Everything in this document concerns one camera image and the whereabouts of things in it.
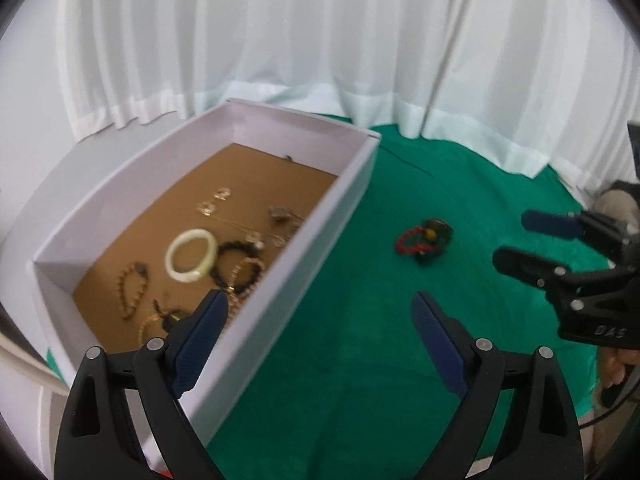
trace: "human hand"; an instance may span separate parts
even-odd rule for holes
[[[625,365],[640,365],[640,351],[622,348],[598,348],[598,376],[603,388],[625,379]]]

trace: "box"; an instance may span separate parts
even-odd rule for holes
[[[64,380],[98,341],[72,293],[87,269],[165,190],[230,144],[240,144],[337,176],[217,342],[196,387],[180,403],[208,442],[268,354],[351,217],[369,183],[380,137],[340,121],[233,100],[159,138],[96,186],[28,263],[38,319]],[[142,407],[132,402],[141,440]],[[159,453],[143,443],[151,464]]]

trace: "black beaded bracelet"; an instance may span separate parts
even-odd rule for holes
[[[225,242],[218,247],[218,256],[216,258],[216,262],[220,261],[220,256],[228,251],[242,251],[249,258],[257,258],[258,257],[258,249],[254,244],[250,242],[241,242],[240,240],[236,240],[234,242]],[[260,276],[262,272],[262,268],[257,264],[252,264],[252,272],[251,277],[246,282],[239,282],[234,285],[234,293],[236,296],[242,296],[242,293],[246,291],[250,286],[252,286],[255,281]],[[218,264],[216,264],[213,269],[210,271],[210,276],[213,278],[213,281],[219,286],[222,290],[228,291],[229,285],[222,277],[220,270],[218,269]]]

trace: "white jade bangle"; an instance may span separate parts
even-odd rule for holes
[[[202,238],[207,241],[207,253],[204,258],[194,269],[187,272],[178,272],[174,269],[174,254],[184,244],[191,242],[192,240],[198,240]],[[169,248],[164,255],[164,268],[166,273],[173,278],[176,282],[193,283],[201,280],[206,276],[213,268],[213,264],[216,262],[216,255],[218,254],[218,241],[216,237],[212,235],[206,229],[190,229],[178,235],[178,237],[171,242]]]

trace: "cardboard surface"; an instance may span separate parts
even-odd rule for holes
[[[193,228],[209,230],[219,243],[244,240],[245,233],[225,219],[244,224],[264,235],[266,244],[262,258],[267,268],[281,249],[274,247],[269,232],[283,230],[271,221],[270,206],[286,206],[307,217],[322,198],[336,176],[295,162],[268,155],[251,148],[232,144],[216,153],[169,188],[143,212],[91,266],[74,291],[73,298],[82,317],[107,352],[123,352],[138,348],[138,329],[153,314],[152,300],[161,306],[192,312],[210,288],[213,280],[179,283],[164,270],[164,254],[171,241],[181,232]],[[196,205],[209,200],[220,187],[228,187],[231,196],[216,201],[218,209],[211,217],[203,216]],[[177,270],[197,265],[206,244],[196,240],[177,251]],[[225,253],[218,264],[225,276],[243,258],[241,253]],[[120,317],[116,280],[122,269],[132,262],[148,266],[146,294],[130,320]],[[127,297],[132,298],[139,277],[126,279]],[[146,337],[164,336],[160,323],[146,331]]]

